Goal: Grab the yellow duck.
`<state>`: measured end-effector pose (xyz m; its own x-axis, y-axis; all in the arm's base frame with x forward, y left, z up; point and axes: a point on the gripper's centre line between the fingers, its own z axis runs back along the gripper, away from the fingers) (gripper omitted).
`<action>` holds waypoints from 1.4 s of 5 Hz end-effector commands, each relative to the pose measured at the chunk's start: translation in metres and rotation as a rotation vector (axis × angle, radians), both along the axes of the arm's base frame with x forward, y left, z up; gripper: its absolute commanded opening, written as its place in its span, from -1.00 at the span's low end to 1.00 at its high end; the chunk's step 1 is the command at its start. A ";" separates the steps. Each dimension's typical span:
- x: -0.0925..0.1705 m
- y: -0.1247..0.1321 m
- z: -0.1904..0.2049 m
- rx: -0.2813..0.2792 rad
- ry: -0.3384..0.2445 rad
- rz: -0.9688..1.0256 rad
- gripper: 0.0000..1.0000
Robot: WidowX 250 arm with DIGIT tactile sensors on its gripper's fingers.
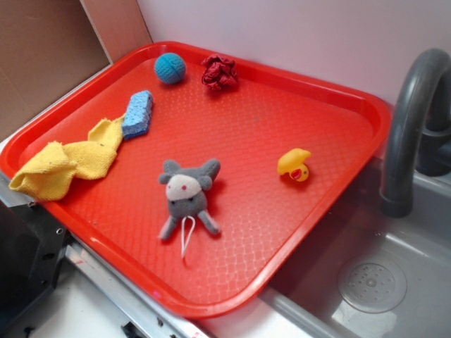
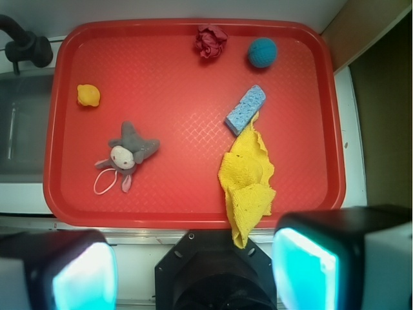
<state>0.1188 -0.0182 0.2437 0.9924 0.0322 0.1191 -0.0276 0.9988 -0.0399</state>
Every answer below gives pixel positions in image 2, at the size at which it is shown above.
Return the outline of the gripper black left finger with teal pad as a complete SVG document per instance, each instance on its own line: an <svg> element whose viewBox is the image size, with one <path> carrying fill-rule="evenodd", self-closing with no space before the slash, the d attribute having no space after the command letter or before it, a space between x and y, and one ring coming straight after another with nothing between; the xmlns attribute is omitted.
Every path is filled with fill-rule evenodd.
<svg viewBox="0 0 413 310"><path fill-rule="evenodd" d="M97 230L1 236L1 309L115 309L116 256Z"/></svg>

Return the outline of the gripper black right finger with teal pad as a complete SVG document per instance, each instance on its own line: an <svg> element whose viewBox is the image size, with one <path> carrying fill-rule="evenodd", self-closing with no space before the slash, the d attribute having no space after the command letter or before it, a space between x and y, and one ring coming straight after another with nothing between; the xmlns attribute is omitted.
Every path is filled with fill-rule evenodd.
<svg viewBox="0 0 413 310"><path fill-rule="evenodd" d="M412 210L287 213L273 237L272 270L287 309L411 309Z"/></svg>

